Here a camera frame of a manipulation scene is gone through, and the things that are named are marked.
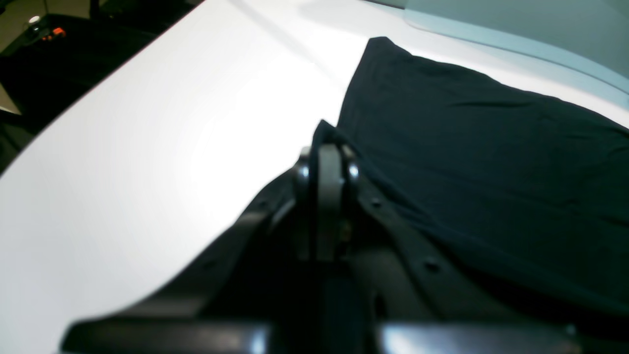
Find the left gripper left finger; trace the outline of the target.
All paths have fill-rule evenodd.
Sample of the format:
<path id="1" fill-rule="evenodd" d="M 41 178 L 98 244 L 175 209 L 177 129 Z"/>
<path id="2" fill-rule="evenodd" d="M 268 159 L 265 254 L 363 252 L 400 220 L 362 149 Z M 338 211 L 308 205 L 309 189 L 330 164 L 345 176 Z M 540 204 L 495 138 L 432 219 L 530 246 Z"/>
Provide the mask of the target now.
<path id="1" fill-rule="evenodd" d="M 123 311 L 71 325 L 63 354 L 266 354 L 339 246 L 340 150 L 303 148 L 218 239 Z"/>

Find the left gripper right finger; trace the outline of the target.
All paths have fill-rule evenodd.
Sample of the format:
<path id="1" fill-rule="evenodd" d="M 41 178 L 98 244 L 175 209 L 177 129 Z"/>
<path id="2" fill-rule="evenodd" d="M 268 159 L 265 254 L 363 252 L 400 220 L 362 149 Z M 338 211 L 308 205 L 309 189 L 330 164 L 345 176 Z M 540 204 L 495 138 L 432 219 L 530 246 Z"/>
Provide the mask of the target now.
<path id="1" fill-rule="evenodd" d="M 348 261 L 368 293 L 374 347 L 382 354 L 626 354 L 628 323 L 566 319 L 559 305 L 462 269 L 413 230 L 339 150 Z"/>

